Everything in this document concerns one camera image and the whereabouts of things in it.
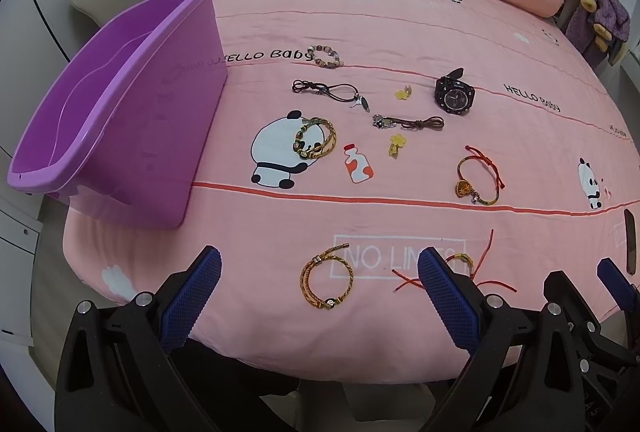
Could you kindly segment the black wrist watch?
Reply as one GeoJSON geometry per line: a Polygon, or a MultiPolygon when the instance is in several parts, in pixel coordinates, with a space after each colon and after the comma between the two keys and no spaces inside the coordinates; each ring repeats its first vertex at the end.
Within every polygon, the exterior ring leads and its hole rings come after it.
{"type": "Polygon", "coordinates": [[[436,80],[435,103],[448,114],[462,116],[473,106],[475,88],[462,80],[463,74],[464,69],[457,68],[436,80]]]}

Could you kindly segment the yellow flower hair clip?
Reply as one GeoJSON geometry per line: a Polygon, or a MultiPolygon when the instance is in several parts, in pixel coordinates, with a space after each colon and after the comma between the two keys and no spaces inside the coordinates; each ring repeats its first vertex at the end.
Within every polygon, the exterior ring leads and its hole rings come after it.
{"type": "Polygon", "coordinates": [[[412,95],[412,87],[410,85],[406,85],[402,90],[398,90],[395,92],[396,100],[400,100],[401,102],[405,102],[412,95]]]}

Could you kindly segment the purple plastic basin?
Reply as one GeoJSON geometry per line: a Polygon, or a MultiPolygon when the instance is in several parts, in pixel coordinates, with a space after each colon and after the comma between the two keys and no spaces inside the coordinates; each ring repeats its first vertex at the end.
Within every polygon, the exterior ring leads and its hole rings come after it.
{"type": "Polygon", "coordinates": [[[213,0],[145,0],[74,56],[6,179],[96,220],[172,230],[228,77],[213,0]]]}

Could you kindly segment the pink panda bed sheet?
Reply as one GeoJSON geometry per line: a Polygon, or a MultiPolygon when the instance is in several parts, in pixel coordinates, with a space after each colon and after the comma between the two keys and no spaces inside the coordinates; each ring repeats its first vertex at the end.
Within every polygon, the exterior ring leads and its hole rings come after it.
{"type": "Polygon", "coordinates": [[[214,246],[221,278],[195,340],[364,383],[464,364],[416,280],[428,247],[520,308],[540,308],[562,270],[597,319],[614,312],[597,266],[626,264],[639,156],[559,30],[498,0],[213,3],[228,79],[186,216],[152,232],[70,212],[63,250],[83,282],[126,302],[214,246]],[[457,68],[475,88],[462,116],[434,99],[457,68]]]}

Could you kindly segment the purple plush clothing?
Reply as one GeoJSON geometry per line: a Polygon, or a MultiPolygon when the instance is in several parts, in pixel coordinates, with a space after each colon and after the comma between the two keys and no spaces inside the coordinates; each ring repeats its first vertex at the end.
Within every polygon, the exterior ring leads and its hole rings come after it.
{"type": "Polygon", "coordinates": [[[556,22],[579,54],[596,69],[613,66],[626,50],[631,17],[620,0],[564,0],[556,22]]]}

